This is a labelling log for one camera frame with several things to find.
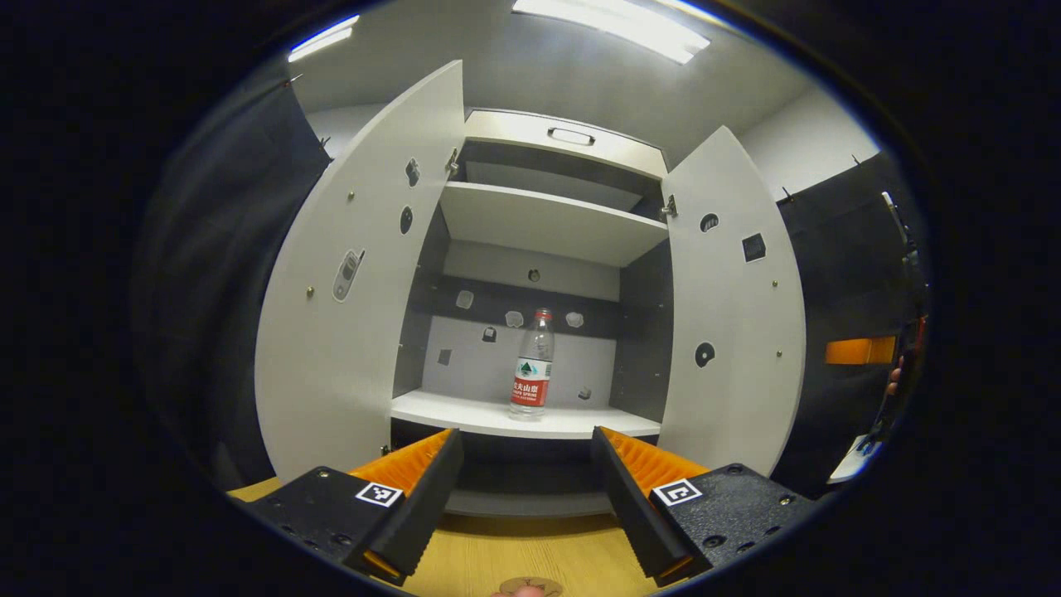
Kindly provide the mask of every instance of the ceiling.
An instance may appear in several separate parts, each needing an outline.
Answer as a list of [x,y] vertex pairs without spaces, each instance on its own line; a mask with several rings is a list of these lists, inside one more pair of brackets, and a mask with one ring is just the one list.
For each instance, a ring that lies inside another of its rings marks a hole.
[[599,31],[511,13],[512,0],[394,0],[351,38],[291,65],[307,112],[388,102],[454,58],[465,105],[577,120],[662,147],[673,166],[718,126],[740,135],[807,90],[781,56],[665,8],[711,45],[685,65]]

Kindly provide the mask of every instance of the plastic bottle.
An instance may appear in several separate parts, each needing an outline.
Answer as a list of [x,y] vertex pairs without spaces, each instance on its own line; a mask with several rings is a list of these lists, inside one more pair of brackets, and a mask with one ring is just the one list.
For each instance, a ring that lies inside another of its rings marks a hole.
[[549,379],[553,374],[553,313],[537,310],[534,324],[523,335],[508,417],[534,421],[545,410]]

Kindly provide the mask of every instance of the cabinet door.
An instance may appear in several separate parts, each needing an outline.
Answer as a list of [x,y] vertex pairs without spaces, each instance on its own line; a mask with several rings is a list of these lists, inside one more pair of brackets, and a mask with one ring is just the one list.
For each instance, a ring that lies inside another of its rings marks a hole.
[[659,446],[708,468],[742,462],[769,475],[796,416],[806,348],[788,231],[726,127],[662,190],[677,215],[667,216],[674,346]]
[[352,469],[389,443],[410,286],[447,163],[463,143],[462,63],[454,60],[358,133],[292,224],[255,354],[258,419],[282,481],[318,466]]

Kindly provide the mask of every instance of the black curtain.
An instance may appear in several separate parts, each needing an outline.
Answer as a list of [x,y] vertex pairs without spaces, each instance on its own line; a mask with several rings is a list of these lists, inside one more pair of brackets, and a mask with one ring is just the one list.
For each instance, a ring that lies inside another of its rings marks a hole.
[[811,497],[827,490],[851,442],[869,431],[891,369],[825,365],[825,345],[899,335],[914,317],[902,261],[907,247],[884,191],[924,246],[923,221],[884,152],[779,204],[803,284],[806,366],[793,431],[771,478]]
[[224,490],[275,475],[255,404],[258,319],[291,223],[330,161],[273,60],[167,162],[147,206],[132,319],[149,400]]

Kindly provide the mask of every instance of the wooden table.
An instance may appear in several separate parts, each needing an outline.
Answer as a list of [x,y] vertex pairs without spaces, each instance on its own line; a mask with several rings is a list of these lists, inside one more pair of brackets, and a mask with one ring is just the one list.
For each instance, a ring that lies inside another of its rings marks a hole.
[[[228,492],[251,502],[280,487],[268,479]],[[657,591],[614,516],[523,520],[446,515],[403,591],[429,597],[490,597],[502,582],[544,577],[563,597],[633,597]]]

